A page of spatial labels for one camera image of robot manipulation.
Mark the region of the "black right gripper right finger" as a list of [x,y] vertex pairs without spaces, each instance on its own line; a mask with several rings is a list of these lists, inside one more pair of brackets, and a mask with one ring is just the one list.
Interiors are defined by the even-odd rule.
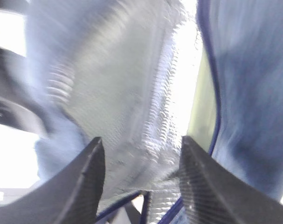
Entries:
[[283,224],[283,205],[236,178],[183,136],[179,187],[191,224]]

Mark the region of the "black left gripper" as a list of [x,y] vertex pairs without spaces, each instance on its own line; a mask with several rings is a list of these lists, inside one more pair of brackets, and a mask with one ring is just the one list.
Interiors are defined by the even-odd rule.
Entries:
[[48,137],[41,106],[27,83],[25,21],[27,0],[0,0],[0,124]]

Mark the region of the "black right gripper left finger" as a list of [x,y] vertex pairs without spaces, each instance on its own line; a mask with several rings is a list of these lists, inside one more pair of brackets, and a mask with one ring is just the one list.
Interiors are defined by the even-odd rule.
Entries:
[[104,179],[104,147],[95,137],[52,179],[0,207],[0,224],[93,224]]

